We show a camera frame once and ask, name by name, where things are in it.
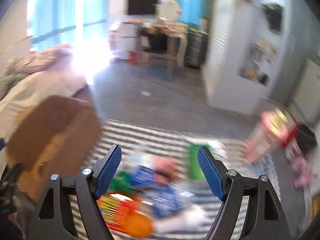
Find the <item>striped rug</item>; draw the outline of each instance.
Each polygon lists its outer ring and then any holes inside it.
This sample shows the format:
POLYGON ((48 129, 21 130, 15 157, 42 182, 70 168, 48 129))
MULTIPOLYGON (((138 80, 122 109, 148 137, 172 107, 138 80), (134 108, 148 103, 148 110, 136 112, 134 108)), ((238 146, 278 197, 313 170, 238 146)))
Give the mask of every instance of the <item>striped rug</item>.
MULTIPOLYGON (((242 176, 257 178, 261 174, 270 178, 278 196, 280 197, 277 174, 271 157, 265 158, 259 164, 253 166, 245 162, 241 150, 244 143, 233 139, 216 139, 209 135, 181 133, 175 131, 166 131, 152 127, 140 127, 137 125, 109 120, 102 127, 102 135, 94 147, 91 156, 85 162, 84 167, 90 168, 100 158, 103 158, 113 144, 118 144, 122 149, 124 160, 128 155, 135 152, 141 143, 148 143, 149 153, 159 156, 170 156, 177 160, 179 166, 179 176, 181 179, 187 179, 188 171, 188 145, 190 141, 215 140, 220 146, 220 154, 215 156, 223 161, 227 169, 235 169, 242 176)), ((202 240, 208 233, 218 211, 221 202, 212 195, 210 189, 205 187, 201 190, 189 189, 195 194, 191 197, 193 203, 201 206, 206 212, 210 221, 204 224, 196 231, 176 231, 169 234, 156 234, 151 239, 169 240, 169 239, 192 239, 202 240)), ((76 198, 71 198, 72 212, 79 237, 87 240, 84 226, 81 222, 81 216, 77 206, 76 198)), ((239 239, 246 209, 248 206, 248 197, 244 197, 240 208, 238 220, 231 239, 239 239)), ((118 235, 122 239, 131 239, 125 234, 112 231, 113 235, 118 235)))

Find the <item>desk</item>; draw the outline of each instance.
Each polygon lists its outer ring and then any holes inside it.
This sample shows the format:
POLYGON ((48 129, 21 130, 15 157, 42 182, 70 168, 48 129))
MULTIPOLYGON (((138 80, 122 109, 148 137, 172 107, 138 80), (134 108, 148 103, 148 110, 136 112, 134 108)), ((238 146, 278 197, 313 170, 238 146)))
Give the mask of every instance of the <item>desk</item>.
POLYGON ((147 29, 147 33, 149 34, 156 34, 159 32, 160 34, 164 34, 168 37, 167 40, 167 53, 165 54, 158 54, 152 52, 145 52, 142 51, 143 47, 148 47, 149 42, 148 38, 141 36, 141 46, 139 52, 142 54, 140 59, 143 63, 148 63, 150 56, 153 57, 164 57, 168 59, 167 64, 167 75, 172 76, 173 67, 175 66, 175 58, 177 59, 177 65, 179 67, 184 67, 184 56, 187 48, 187 26, 181 23, 171 23, 172 25, 153 25, 147 29), (175 53, 174 49, 174 41, 175 39, 180 39, 180 44, 178 48, 177 54, 175 53))
POLYGON ((110 50, 116 57, 129 59, 128 51, 138 50, 140 23, 115 22, 109 29, 110 50))

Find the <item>chair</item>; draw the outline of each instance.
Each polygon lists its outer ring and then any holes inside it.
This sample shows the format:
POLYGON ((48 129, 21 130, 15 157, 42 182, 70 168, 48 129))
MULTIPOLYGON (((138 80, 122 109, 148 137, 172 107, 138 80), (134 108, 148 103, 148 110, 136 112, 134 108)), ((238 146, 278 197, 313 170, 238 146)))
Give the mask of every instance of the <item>chair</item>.
POLYGON ((151 57, 165 58, 167 63, 167 77, 172 79, 173 68, 176 61, 174 52, 174 40, 160 28, 150 27, 142 30, 141 44, 142 55, 141 61, 144 64, 149 64, 151 57))

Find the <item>snack package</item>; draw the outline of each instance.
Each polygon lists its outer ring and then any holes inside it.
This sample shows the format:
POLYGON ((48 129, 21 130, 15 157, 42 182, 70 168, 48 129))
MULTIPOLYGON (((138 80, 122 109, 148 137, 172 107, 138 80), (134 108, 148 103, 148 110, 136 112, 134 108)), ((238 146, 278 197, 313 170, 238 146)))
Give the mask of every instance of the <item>snack package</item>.
POLYGON ((125 220, 136 209, 137 202, 130 197, 110 193, 101 196, 97 204, 108 228, 125 233, 125 220))
POLYGON ((189 204, 186 191, 174 184, 167 184, 145 192, 144 201, 149 204, 152 208, 153 216, 157 218, 177 214, 189 204))
POLYGON ((143 193, 137 195, 136 202, 136 209, 128 215, 124 229, 134 238, 148 238, 154 231, 152 203, 143 198, 143 193))
POLYGON ((129 165, 131 187, 145 189, 164 185, 177 179, 176 160, 171 157, 159 157, 148 153, 148 143, 141 144, 130 156, 129 165))
POLYGON ((130 186, 131 176, 125 171, 120 171, 113 177, 108 192, 123 192, 126 195, 134 194, 130 186))

